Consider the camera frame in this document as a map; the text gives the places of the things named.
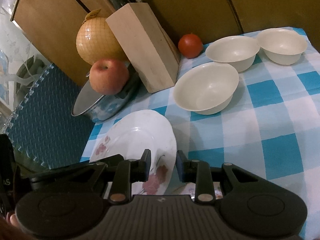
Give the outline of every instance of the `red apple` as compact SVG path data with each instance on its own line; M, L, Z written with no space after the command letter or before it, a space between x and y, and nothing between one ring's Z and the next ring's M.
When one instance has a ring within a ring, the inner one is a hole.
M102 58L90 69L90 85L93 90L103 95L119 93L129 79L125 64L116 59Z

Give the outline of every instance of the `table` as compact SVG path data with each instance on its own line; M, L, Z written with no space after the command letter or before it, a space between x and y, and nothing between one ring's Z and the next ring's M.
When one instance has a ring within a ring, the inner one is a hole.
M260 50L253 65L239 75L233 98L221 112L206 116L185 111L174 103L173 88L150 95L142 86L125 109L95 125L81 161L90 158L99 139L122 117L153 109L170 121L177 147L189 159L216 167L231 162L298 194L308 207L300 235L304 239L319 237L320 54L302 29L286 29L295 30L308 42L300 60L281 66ZM244 35L255 37L258 33ZM210 61L204 51L197 58L183 58L178 77ZM179 186L174 171L167 193Z

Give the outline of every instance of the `plate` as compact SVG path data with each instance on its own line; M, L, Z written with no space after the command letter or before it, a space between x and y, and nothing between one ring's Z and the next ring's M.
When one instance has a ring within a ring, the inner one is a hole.
M177 142L170 122L153 110L128 114L100 139L90 162L121 154L125 160L140 159L144 149L151 150L147 182L132 184L132 194L163 195L176 161Z

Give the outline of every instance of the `knife block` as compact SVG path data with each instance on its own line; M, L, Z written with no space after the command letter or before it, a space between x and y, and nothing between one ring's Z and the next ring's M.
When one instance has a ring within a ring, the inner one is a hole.
M175 85L180 53L147 3L128 3L106 22L149 93Z

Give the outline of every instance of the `checkered tablecloth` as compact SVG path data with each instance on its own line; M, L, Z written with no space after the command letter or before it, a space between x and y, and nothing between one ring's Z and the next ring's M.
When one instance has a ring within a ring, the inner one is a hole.
M290 66L271 62L262 50L240 82L230 104L220 113L199 115L179 108L173 88L148 94L141 86L136 98L112 119L97 123L81 160L91 156L97 141L127 114L153 109L171 123L178 149L190 159L211 166L234 163L298 194L307 204L308 218L300 235L320 236L320 54L302 29L308 48ZM247 33L255 37L259 32ZM203 52L183 58L181 77L210 62ZM179 186L176 171L167 192Z

